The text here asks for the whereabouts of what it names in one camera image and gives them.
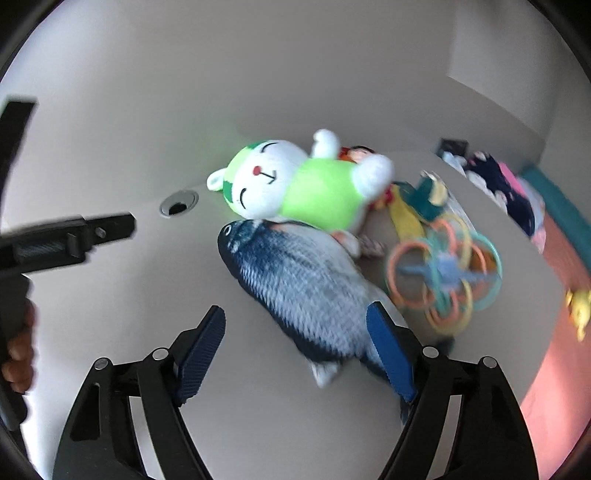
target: plush toy face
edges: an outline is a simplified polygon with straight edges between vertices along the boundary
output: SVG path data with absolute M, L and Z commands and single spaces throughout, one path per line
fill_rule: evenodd
M 227 168 L 212 173 L 207 188 L 223 190 L 228 205 L 244 218 L 273 218 L 294 174 L 307 159 L 306 152 L 291 142 L 258 142 L 240 150 Z

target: toy pile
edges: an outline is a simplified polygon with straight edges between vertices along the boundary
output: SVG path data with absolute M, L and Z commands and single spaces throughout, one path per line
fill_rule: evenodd
M 369 210 L 388 209 L 400 240 L 424 245 L 421 265 L 391 276 L 424 277 L 421 307 L 446 336 L 465 328 L 500 287 L 494 247 L 435 174 L 424 172 L 416 188 L 394 182 L 390 159 L 360 145 L 341 148 L 329 130 L 315 133 L 310 155 L 284 140 L 253 143 L 212 173 L 207 187 L 222 191 L 245 218 L 218 236 L 225 265 L 308 359 L 320 387 L 349 359 L 385 378 L 367 308 L 379 301 L 405 326 L 392 301 L 412 307 L 397 294 L 395 278 L 389 297 L 355 263 L 361 255 L 385 255 L 383 245 L 358 235 Z M 395 272 L 397 260 L 391 267 Z

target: white table surface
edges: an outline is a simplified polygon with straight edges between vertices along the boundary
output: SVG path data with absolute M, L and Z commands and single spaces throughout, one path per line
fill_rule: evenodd
M 561 305 L 558 280 L 519 228 L 437 157 L 391 157 L 399 180 L 415 183 L 422 168 L 438 171 L 499 249 L 503 288 L 458 337 L 452 357 L 494 356 L 521 400 L 550 341 Z M 160 201 L 146 203 L 132 209 L 133 240 L 98 249 L 88 265 L 33 276 L 40 312 L 39 375 L 27 424 L 33 458 L 50 468 L 96 358 L 141 359 L 218 304 L 228 318 L 226 337 L 199 395 L 182 409 L 214 478 L 377 478 L 401 431 L 389 386 L 353 362 L 328 388 L 316 387 L 304 358 L 219 258 L 217 234 L 233 213 L 221 194 L 197 191 L 200 201 L 190 213 L 165 219 Z M 144 419 L 134 420 L 142 452 L 149 452 Z M 444 432 L 433 473 L 446 463 L 453 430 Z M 145 461 L 158 477 L 153 453 Z

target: stuffed animal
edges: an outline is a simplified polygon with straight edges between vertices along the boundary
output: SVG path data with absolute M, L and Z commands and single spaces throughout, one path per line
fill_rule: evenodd
M 222 228 L 217 248 L 240 286 L 271 314 L 310 361 L 319 387 L 357 358 L 385 379 L 369 337 L 367 308 L 380 301 L 407 326 L 388 296 L 359 272 L 360 250 L 349 232 L 329 235 L 301 223 L 237 220 Z
M 591 319 L 591 290 L 569 290 L 566 293 L 566 306 L 570 307 L 570 320 L 577 327 L 577 340 L 582 342 Z
M 424 223 L 431 223 L 443 213 L 449 192 L 443 180 L 435 173 L 421 172 L 421 181 L 415 188 L 409 183 L 400 183 L 400 195 Z
M 375 151 L 363 145 L 354 147 L 343 147 L 340 149 L 339 160 L 349 161 L 351 163 L 361 163 L 366 157 L 374 155 Z M 388 185 L 386 191 L 378 199 L 369 205 L 369 210 L 381 210 L 386 208 L 394 201 L 392 185 Z
M 223 190 L 232 210 L 247 219 L 356 232 L 369 204 L 393 181 L 394 165 L 378 154 L 359 164 L 338 161 L 339 153 L 338 137 L 325 129 L 314 134 L 309 157 L 285 140 L 258 142 L 212 173 L 207 188 Z

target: black bracket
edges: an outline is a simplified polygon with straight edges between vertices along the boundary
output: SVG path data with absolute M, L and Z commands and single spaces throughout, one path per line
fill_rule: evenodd
M 396 325 L 379 303 L 368 309 L 385 330 L 372 339 L 380 356 L 388 346 L 401 355 L 398 369 L 409 367 L 416 395 L 408 422 L 379 480 L 426 479 L 443 431 L 452 395 L 461 395 L 459 421 L 446 473 L 440 480 L 537 480 L 534 449 L 517 399 L 497 361 L 478 364 L 451 360 L 435 347 L 423 347 L 412 332 Z M 390 375 L 394 390 L 408 390 L 407 376 Z
M 182 332 L 170 349 L 142 361 L 92 366 L 66 421 L 57 451 L 56 480 L 148 479 L 129 405 L 141 397 L 148 431 L 168 480 L 212 480 L 179 407 L 197 394 L 225 332 L 224 311 L 211 307 L 199 326 Z
M 35 102 L 13 100 L 0 115 L 0 200 L 34 108 Z M 135 218 L 123 213 L 62 219 L 0 235 L 0 365 L 10 359 L 7 342 L 24 327 L 29 280 L 22 274 L 83 263 L 95 245 L 129 238 L 134 231 Z M 27 414 L 22 395 L 0 375 L 0 423 L 20 438 Z

